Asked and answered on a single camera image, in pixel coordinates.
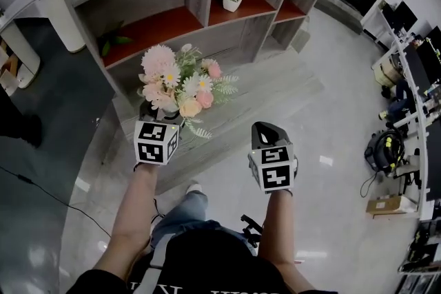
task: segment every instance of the white tile floor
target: white tile floor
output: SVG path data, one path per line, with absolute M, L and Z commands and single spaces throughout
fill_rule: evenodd
M 386 102 L 370 65 L 380 51 L 326 14 L 314 10 L 311 40 L 300 57 L 325 86 L 313 102 L 273 123 L 285 128 L 299 159 L 294 189 L 296 258 L 317 288 L 341 294 L 386 294 L 395 289 L 415 220 L 372 220 L 360 186 L 371 171 L 363 158 L 372 132 L 382 128 L 377 114 Z M 248 170 L 241 149 L 195 176 L 209 198 L 207 217 L 241 230 L 243 214 L 262 223 L 268 197 Z M 88 195 L 75 189 L 75 200 L 108 231 L 127 185 L 132 150 L 118 131 L 105 164 Z M 187 185 L 158 197 L 162 212 L 183 195 Z M 61 290 L 99 258 L 107 236 L 81 214 L 69 211 L 61 252 Z

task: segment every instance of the gray strap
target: gray strap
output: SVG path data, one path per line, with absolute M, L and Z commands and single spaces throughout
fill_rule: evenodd
M 150 261 L 150 267 L 146 270 L 143 280 L 141 281 L 141 284 L 139 284 L 139 287 L 134 291 L 134 294 L 153 293 L 164 266 L 165 252 L 167 250 L 168 242 L 173 236 L 174 234 L 165 234 L 162 239 L 159 240 L 159 243 L 154 250 L 152 261 Z

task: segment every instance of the reddish-brown shelf board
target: reddish-brown shelf board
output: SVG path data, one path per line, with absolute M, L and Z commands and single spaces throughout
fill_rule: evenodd
M 242 19 L 254 15 L 264 14 L 275 11 L 265 0 L 242 0 L 239 9 L 235 12 L 225 10 L 222 0 L 212 0 L 212 6 L 209 10 L 208 26 L 217 25 L 222 22 Z
M 305 16 L 305 13 L 294 3 L 289 0 L 284 0 L 274 21 L 293 20 L 303 16 Z
M 185 6 L 133 22 L 118 31 L 119 36 L 129 37 L 133 39 L 133 42 L 112 46 L 109 54 L 103 58 L 104 66 L 113 65 L 152 45 L 201 28 L 202 25 L 198 19 Z

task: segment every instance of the black t-shirt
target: black t-shirt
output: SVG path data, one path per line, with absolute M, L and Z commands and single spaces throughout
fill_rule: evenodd
M 111 273 L 85 272 L 68 291 L 129 294 L 141 283 L 152 255 L 135 265 L 125 283 Z M 154 294 L 290 294 L 277 268 L 253 256 L 224 231 L 191 230 L 172 238 Z

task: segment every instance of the flower bouquet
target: flower bouquet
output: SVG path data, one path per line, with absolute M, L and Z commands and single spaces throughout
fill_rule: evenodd
M 177 112 L 190 131 L 201 138 L 211 138 L 205 129 L 195 128 L 202 123 L 195 118 L 202 109 L 213 103 L 226 103 L 237 92 L 232 85 L 237 76 L 222 76 L 219 64 L 213 59 L 198 59 L 201 54 L 191 44 L 177 53 L 165 45 L 151 47 L 143 56 L 144 74 L 139 79 L 145 84 L 139 94 L 152 104 L 152 109 Z

